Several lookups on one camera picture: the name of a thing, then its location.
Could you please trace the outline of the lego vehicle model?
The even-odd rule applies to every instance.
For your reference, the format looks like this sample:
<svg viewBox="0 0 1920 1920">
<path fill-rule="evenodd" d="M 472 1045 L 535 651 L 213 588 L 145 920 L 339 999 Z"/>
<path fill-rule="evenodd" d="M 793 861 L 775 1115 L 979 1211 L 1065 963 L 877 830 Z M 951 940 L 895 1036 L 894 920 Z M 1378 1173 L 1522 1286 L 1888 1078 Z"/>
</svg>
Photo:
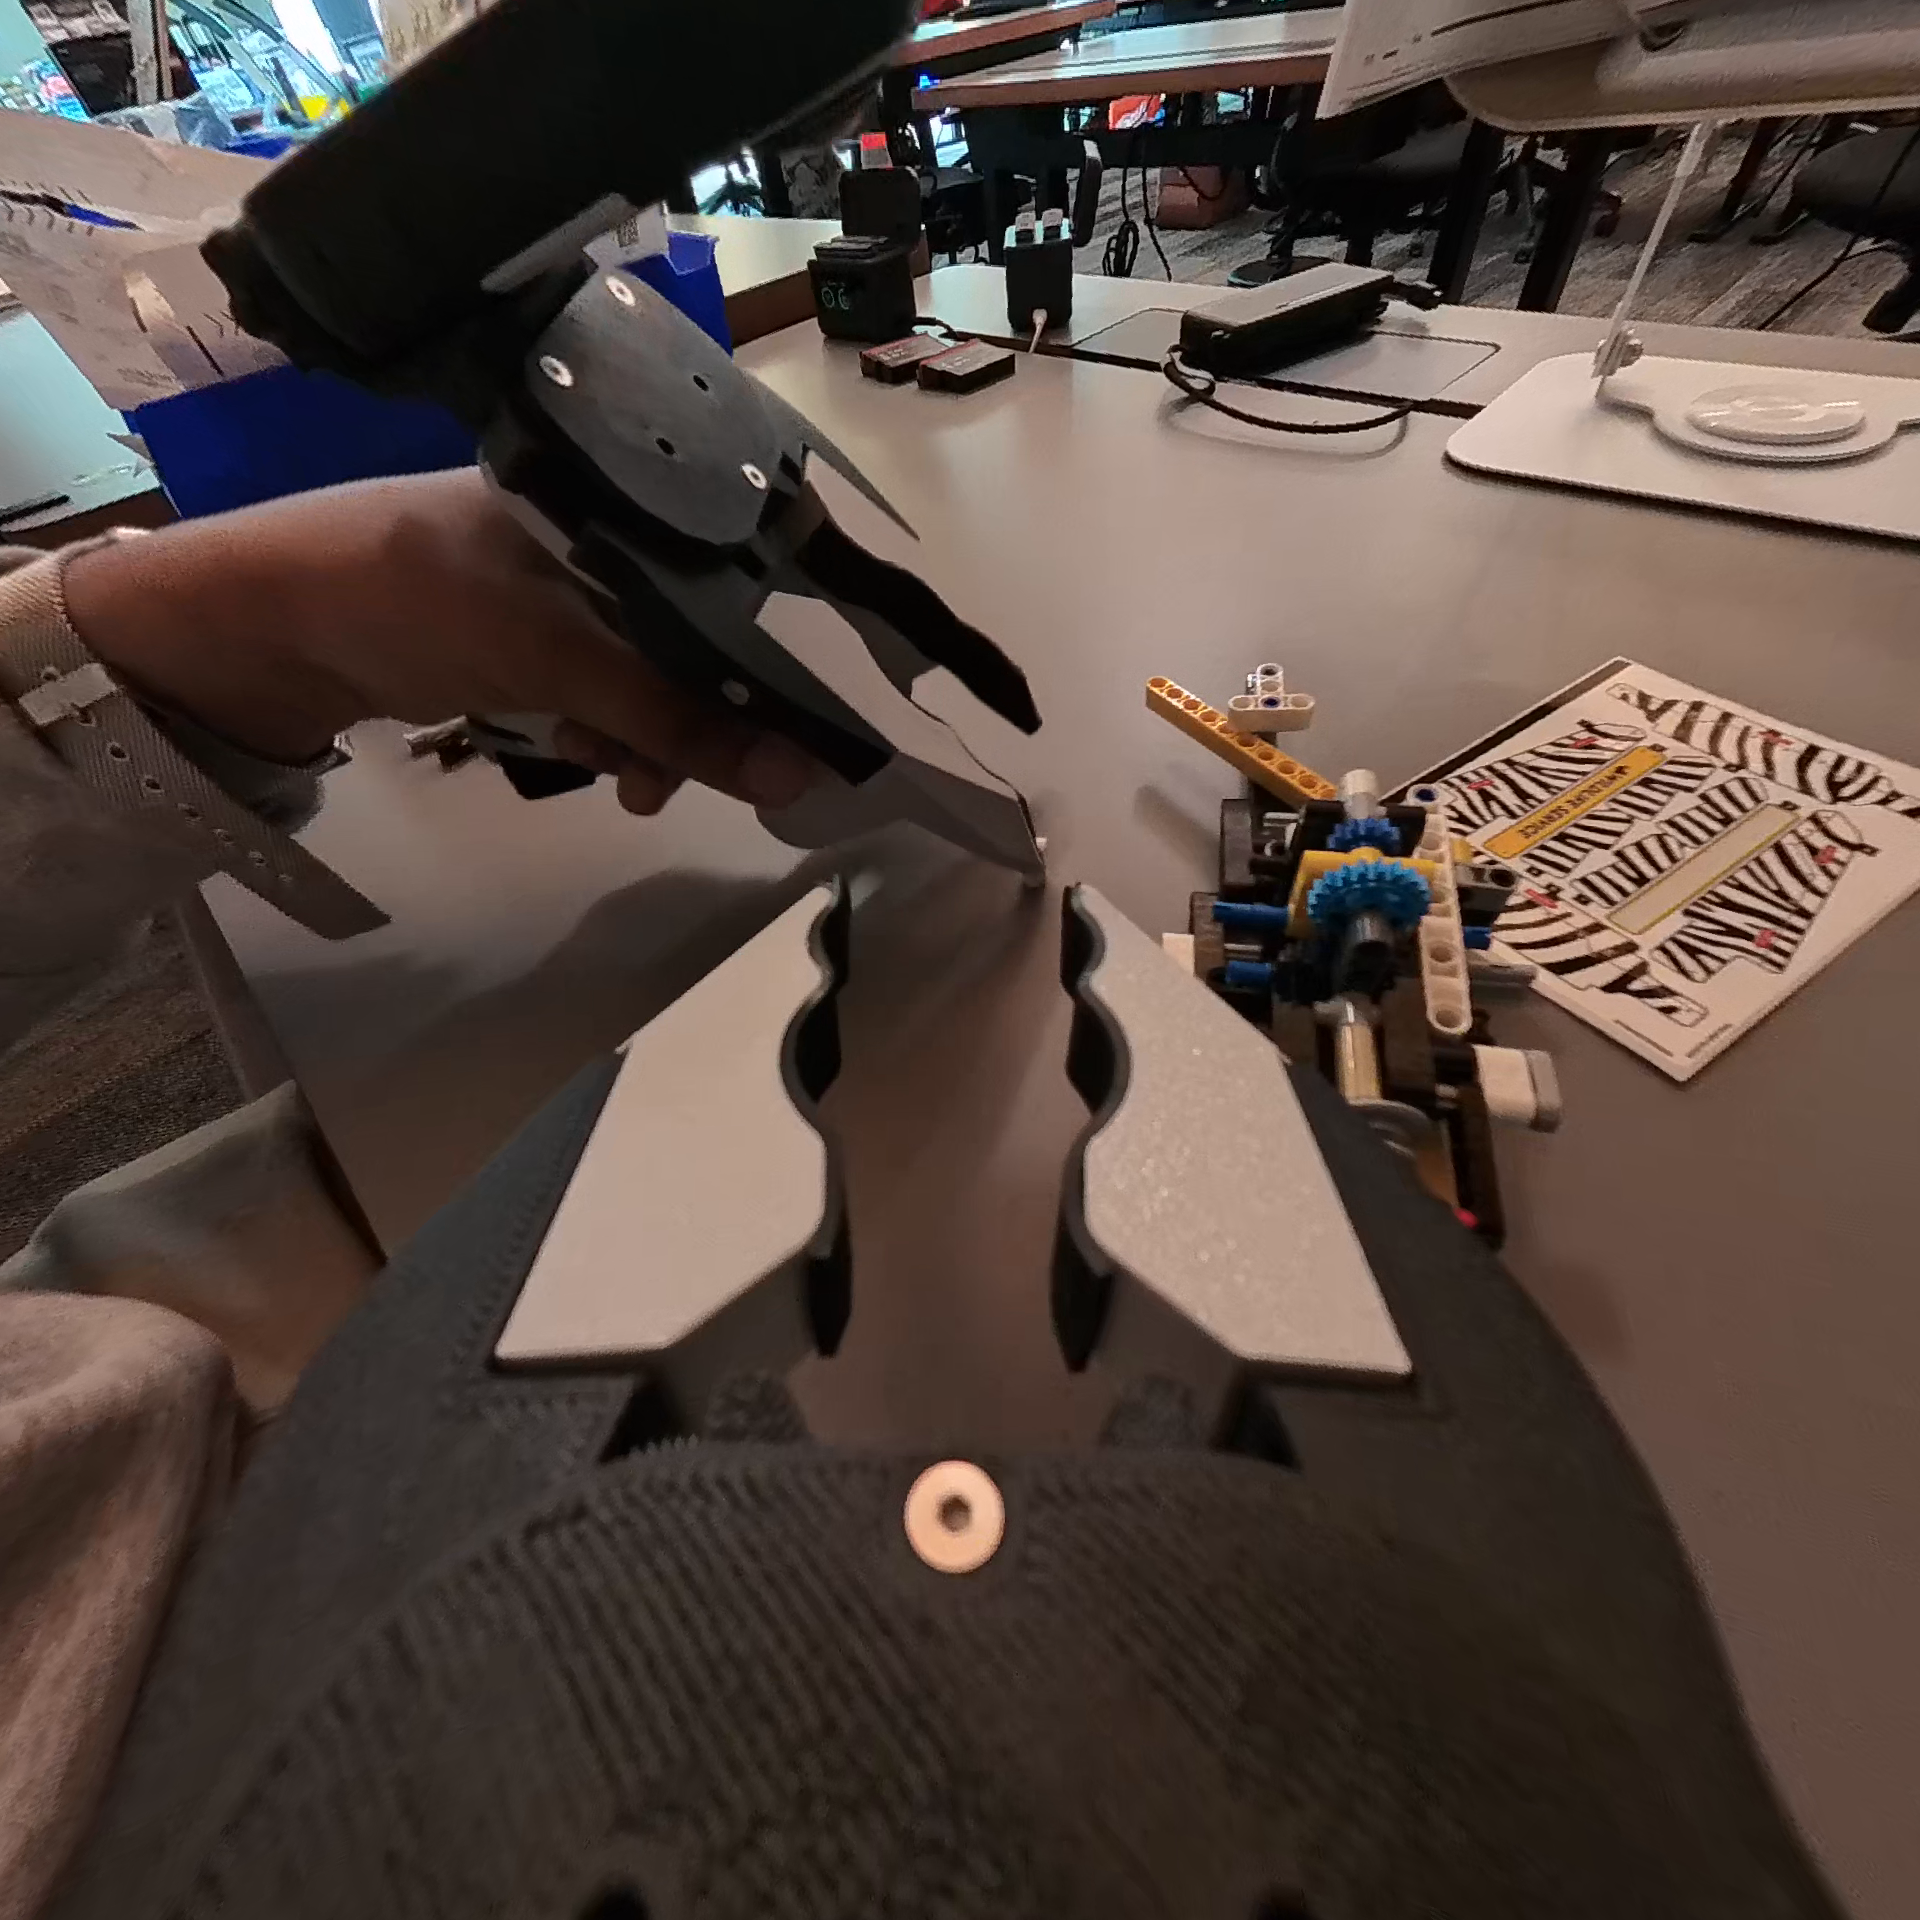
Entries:
<svg viewBox="0 0 1920 1920">
<path fill-rule="evenodd" d="M 1387 798 L 1378 774 L 1313 772 L 1283 750 L 1311 696 L 1259 662 L 1224 704 L 1149 677 L 1142 704 L 1238 778 L 1215 878 L 1161 935 L 1169 960 L 1331 1090 L 1493 1250 L 1506 1211 L 1497 1126 L 1550 1135 L 1554 1060 L 1493 1031 L 1534 967 L 1493 955 L 1514 876 L 1467 850 L 1433 784 Z"/>
</svg>

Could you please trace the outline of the black battery charger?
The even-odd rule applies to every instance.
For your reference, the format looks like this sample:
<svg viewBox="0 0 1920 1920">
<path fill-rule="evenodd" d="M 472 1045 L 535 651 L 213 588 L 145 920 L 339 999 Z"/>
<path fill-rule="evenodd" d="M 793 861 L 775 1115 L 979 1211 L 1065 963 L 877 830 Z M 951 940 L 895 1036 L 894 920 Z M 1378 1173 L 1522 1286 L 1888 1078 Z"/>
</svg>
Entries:
<svg viewBox="0 0 1920 1920">
<path fill-rule="evenodd" d="M 1065 207 L 1023 207 L 1006 229 L 1000 269 L 1009 332 L 1026 343 L 1071 322 L 1074 236 Z"/>
</svg>

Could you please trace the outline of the black charging case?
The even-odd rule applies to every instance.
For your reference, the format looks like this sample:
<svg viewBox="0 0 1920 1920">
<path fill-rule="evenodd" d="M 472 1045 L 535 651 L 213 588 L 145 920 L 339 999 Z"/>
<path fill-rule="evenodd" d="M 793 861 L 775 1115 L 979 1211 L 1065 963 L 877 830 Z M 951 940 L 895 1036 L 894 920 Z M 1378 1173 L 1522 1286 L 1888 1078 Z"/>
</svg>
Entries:
<svg viewBox="0 0 1920 1920">
<path fill-rule="evenodd" d="M 839 180 L 841 230 L 806 266 L 819 333 L 843 344 L 889 344 L 919 322 L 913 256 L 923 232 L 921 173 L 847 171 Z"/>
</svg>

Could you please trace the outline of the white cardboard box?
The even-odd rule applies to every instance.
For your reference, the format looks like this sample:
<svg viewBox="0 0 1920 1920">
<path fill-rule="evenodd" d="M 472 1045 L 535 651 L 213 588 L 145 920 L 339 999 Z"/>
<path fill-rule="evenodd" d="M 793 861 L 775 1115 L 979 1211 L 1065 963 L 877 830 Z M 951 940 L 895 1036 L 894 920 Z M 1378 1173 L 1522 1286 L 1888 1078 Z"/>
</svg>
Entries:
<svg viewBox="0 0 1920 1920">
<path fill-rule="evenodd" d="M 269 160 L 2 109 L 2 275 L 119 414 L 286 354 L 243 332 L 201 240 Z"/>
</svg>

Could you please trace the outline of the brown desk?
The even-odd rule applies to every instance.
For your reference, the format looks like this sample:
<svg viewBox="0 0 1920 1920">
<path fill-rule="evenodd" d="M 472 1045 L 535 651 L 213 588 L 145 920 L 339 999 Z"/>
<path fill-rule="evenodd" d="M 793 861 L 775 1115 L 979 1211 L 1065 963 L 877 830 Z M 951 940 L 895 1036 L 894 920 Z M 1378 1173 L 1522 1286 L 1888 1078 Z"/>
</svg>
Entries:
<svg viewBox="0 0 1920 1920">
<path fill-rule="evenodd" d="M 880 83 L 880 118 L 917 111 L 1103 106 L 1318 83 L 1342 7 L 1259 7 L 1119 27 L 1118 5 L 961 7 L 919 24 Z"/>
</svg>

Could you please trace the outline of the blue storage bin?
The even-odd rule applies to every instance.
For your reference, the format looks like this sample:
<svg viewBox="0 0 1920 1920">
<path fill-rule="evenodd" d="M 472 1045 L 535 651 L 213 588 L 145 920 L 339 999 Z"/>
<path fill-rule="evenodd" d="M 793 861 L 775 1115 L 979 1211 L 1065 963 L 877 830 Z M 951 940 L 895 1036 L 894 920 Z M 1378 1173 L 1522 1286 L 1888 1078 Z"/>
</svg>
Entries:
<svg viewBox="0 0 1920 1920">
<path fill-rule="evenodd" d="M 310 160 L 201 240 L 286 366 L 133 412 L 179 519 L 481 466 L 561 555 L 590 531 L 719 551 L 751 540 L 781 466 L 799 484 L 797 415 L 713 328 L 713 240 L 695 275 L 669 230 L 626 256 L 605 238 L 648 212 L 614 191 L 569 207 L 558 188 L 343 227 L 313 204 L 330 158 Z"/>
</svg>

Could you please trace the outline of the black power adapter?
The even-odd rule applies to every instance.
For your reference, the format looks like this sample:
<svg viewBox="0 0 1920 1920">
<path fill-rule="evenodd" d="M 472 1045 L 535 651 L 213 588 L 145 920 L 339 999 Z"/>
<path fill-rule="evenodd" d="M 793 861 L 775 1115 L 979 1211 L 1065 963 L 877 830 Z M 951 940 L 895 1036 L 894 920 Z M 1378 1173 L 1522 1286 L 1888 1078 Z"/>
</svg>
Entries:
<svg viewBox="0 0 1920 1920">
<path fill-rule="evenodd" d="M 1274 375 L 1367 336 L 1394 292 L 1391 272 L 1351 262 L 1229 287 L 1181 315 L 1175 352 L 1215 376 Z"/>
</svg>

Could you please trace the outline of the zebra striped sticker sheet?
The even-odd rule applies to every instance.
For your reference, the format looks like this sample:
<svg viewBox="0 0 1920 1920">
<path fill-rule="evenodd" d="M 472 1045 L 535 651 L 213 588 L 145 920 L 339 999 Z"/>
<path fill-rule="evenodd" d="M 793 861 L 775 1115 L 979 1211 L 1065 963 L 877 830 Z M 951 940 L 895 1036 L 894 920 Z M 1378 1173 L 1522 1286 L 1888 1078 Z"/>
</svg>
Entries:
<svg viewBox="0 0 1920 1920">
<path fill-rule="evenodd" d="M 1403 781 L 1434 796 L 1497 963 L 1696 1078 L 1915 895 L 1918 772 L 1613 659 Z"/>
</svg>

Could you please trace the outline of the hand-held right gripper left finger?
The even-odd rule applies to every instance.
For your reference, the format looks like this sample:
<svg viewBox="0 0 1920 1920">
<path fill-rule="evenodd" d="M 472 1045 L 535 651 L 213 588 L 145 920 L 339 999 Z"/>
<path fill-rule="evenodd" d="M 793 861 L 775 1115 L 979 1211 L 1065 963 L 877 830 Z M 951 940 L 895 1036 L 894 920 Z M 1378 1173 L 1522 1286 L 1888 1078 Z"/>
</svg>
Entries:
<svg viewBox="0 0 1920 1920">
<path fill-rule="evenodd" d="M 837 1352 L 850 899 L 810 887 L 634 1029 L 490 1351 L 505 1376 L 637 1376 L 683 1428 L 725 1387 Z"/>
</svg>

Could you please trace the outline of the white monitor stand base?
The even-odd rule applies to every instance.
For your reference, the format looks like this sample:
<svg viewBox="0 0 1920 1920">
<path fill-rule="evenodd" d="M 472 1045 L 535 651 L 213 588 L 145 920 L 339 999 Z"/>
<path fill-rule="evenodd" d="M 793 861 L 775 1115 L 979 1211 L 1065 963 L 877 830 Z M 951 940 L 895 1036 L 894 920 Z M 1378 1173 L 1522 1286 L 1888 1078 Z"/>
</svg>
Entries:
<svg viewBox="0 0 1920 1920">
<path fill-rule="evenodd" d="M 1559 354 L 1525 372 L 1454 431 L 1447 459 L 1512 482 L 1915 543 L 1913 375 L 1721 363 L 1642 344 L 1642 278 L 1715 130 L 1703 120 L 1687 134 L 1591 357 Z"/>
</svg>

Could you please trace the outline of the person's left forearm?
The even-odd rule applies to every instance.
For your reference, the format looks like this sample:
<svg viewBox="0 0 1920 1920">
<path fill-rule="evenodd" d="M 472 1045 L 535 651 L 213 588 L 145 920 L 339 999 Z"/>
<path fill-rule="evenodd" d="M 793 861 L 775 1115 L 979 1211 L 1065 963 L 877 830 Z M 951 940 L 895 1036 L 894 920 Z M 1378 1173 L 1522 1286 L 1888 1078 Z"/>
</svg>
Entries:
<svg viewBox="0 0 1920 1920">
<path fill-rule="evenodd" d="M 126 958 L 136 935 L 225 876 L 286 919 L 343 941 L 387 924 L 298 840 L 337 744 L 263 759 L 136 692 L 79 635 L 73 560 L 138 540 L 3 548 L 2 1026 L 29 1026 Z"/>
</svg>

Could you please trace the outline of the person's grey sweatshirt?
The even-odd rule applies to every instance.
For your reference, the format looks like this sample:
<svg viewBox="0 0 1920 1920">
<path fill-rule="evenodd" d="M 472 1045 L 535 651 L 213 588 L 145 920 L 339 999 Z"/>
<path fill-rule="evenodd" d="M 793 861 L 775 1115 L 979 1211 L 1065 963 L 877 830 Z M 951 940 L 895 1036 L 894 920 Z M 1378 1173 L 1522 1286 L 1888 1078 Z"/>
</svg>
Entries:
<svg viewBox="0 0 1920 1920">
<path fill-rule="evenodd" d="M 3 1262 L 3 1915 L 75 1854 L 243 1436 L 379 1267 L 290 1084 L 86 1182 Z"/>
</svg>

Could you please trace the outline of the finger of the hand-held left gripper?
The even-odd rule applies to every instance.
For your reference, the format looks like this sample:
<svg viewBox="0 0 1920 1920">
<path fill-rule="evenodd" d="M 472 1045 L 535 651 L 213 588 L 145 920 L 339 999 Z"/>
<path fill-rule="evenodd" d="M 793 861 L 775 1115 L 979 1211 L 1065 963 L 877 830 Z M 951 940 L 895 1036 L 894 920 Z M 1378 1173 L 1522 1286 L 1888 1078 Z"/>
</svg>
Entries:
<svg viewBox="0 0 1920 1920">
<path fill-rule="evenodd" d="M 855 540 L 826 508 L 815 480 L 808 478 L 803 490 L 822 514 L 797 542 L 794 560 L 815 594 L 839 607 L 875 614 L 921 660 L 951 671 L 998 719 L 1026 735 L 1037 734 L 1042 716 L 1022 668 L 913 568 Z"/>
<path fill-rule="evenodd" d="M 841 848 L 863 834 L 912 824 L 1022 882 L 1046 878 L 1046 848 L 1026 799 L 978 764 L 955 772 L 898 754 L 863 784 L 822 774 L 799 799 L 759 806 L 757 820 L 777 840 L 802 850 Z"/>
</svg>

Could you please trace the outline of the person's left hand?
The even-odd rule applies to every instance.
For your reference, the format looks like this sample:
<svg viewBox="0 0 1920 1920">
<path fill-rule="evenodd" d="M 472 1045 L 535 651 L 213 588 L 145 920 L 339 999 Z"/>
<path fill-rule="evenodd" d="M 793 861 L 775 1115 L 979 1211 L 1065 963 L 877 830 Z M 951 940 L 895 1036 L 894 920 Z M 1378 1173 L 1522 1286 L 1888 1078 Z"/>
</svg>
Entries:
<svg viewBox="0 0 1920 1920">
<path fill-rule="evenodd" d="M 683 784 L 757 810 L 818 768 L 713 695 L 669 685 L 477 471 L 193 519 L 63 564 L 90 654 L 238 750 L 315 759 L 366 722 L 558 722 L 560 757 L 658 814 Z"/>
</svg>

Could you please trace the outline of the black office chair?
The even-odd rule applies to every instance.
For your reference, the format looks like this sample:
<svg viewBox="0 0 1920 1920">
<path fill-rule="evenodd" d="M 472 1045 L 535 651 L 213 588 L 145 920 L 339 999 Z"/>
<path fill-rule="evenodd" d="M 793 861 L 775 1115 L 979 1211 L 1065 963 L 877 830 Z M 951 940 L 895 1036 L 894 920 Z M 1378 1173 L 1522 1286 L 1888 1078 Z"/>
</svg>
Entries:
<svg viewBox="0 0 1920 1920">
<path fill-rule="evenodd" d="M 1881 336 L 1906 333 L 1918 312 L 1918 126 L 1848 134 L 1809 158 L 1790 205 L 1853 243 L 1882 244 L 1904 276 L 1862 315 Z"/>
</svg>

